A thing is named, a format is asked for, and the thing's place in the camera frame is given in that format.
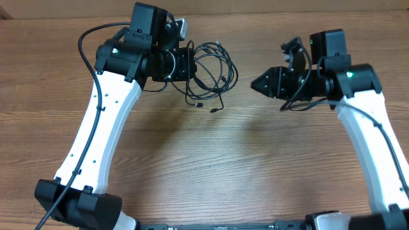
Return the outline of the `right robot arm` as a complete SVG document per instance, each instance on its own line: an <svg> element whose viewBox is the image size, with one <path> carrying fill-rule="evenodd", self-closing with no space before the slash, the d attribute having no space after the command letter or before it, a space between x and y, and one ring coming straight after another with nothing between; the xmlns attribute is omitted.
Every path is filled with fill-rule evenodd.
<svg viewBox="0 0 409 230"><path fill-rule="evenodd" d="M282 111L328 104L345 127L359 159L371 213L337 210L302 220L277 220L273 229L407 229L408 162L387 115L380 80L369 64L352 65L342 29L314 33L310 48L300 38L282 45L287 66L269 68L251 88L283 101Z"/></svg>

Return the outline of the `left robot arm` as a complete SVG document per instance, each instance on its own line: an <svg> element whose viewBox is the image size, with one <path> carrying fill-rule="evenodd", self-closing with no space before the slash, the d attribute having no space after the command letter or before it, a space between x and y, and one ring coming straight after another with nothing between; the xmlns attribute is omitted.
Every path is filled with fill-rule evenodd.
<svg viewBox="0 0 409 230"><path fill-rule="evenodd" d="M123 201L107 193L112 158L127 117L147 79L187 81L196 70L186 40L188 23L165 9L136 3L130 22L96 51L89 65L94 84L88 108L65 161L35 198L45 218L79 229L139 229Z"/></svg>

